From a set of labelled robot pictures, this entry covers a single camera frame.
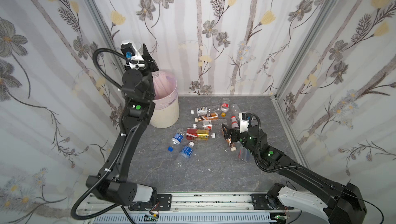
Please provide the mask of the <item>brown Nescafe bottle front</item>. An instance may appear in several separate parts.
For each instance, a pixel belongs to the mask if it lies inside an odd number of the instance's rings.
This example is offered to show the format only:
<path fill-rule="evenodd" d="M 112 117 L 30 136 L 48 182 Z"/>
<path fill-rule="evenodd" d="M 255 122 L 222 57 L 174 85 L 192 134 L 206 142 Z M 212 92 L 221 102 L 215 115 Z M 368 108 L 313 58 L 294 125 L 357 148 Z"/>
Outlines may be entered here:
<path fill-rule="evenodd" d="M 227 125 L 223 125 L 222 130 L 223 130 L 224 139 L 226 140 L 231 152 L 235 152 L 237 150 L 237 148 L 236 148 L 235 142 L 233 142 L 233 140 L 232 140 L 234 130 L 231 129 Z"/>

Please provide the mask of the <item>yellow red tea bottle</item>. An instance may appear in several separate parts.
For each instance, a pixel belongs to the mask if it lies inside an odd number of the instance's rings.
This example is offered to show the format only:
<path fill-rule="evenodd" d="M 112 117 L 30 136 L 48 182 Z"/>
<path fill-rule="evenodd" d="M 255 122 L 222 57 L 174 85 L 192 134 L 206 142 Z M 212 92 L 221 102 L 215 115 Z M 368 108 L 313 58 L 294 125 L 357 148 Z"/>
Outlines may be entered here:
<path fill-rule="evenodd" d="M 187 140 L 194 140 L 194 141 L 207 141 L 209 139 L 215 138 L 216 134 L 210 132 L 209 130 L 205 129 L 194 129 L 189 128 L 186 132 L 186 139 Z"/>

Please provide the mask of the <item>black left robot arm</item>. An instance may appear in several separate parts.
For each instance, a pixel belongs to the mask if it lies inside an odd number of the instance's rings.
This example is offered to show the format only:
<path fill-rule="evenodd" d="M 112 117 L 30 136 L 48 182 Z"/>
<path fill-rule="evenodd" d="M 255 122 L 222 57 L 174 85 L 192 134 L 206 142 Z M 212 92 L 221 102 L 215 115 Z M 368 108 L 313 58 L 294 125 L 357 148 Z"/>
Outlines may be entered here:
<path fill-rule="evenodd" d="M 102 53 L 125 60 L 122 83 L 111 79 L 99 66 L 97 58 Z M 128 173 L 139 140 L 154 113 L 156 93 L 153 73 L 158 71 L 158 66 L 146 48 L 141 54 L 133 42 L 123 42 L 120 52 L 99 48 L 93 53 L 93 62 L 98 72 L 121 91 L 125 104 L 119 115 L 119 136 L 98 174 L 88 177 L 88 193 L 122 206 L 136 203 L 154 205 L 156 189 L 129 182 Z"/>

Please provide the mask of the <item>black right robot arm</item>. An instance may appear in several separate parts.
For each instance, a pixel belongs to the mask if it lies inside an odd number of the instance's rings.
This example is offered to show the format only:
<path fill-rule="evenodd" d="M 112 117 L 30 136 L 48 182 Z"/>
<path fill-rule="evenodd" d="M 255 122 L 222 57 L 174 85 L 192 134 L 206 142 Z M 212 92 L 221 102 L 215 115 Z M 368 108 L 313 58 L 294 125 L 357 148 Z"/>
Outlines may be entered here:
<path fill-rule="evenodd" d="M 222 133 L 231 143 L 240 142 L 254 158 L 256 166 L 266 173 L 278 173 L 308 192 L 298 192 L 276 183 L 266 193 L 264 204 L 271 210 L 292 207 L 322 218 L 329 224 L 362 224 L 367 207 L 359 188 L 351 183 L 327 179 L 294 161 L 267 143 L 260 125 L 240 132 L 222 125 Z"/>

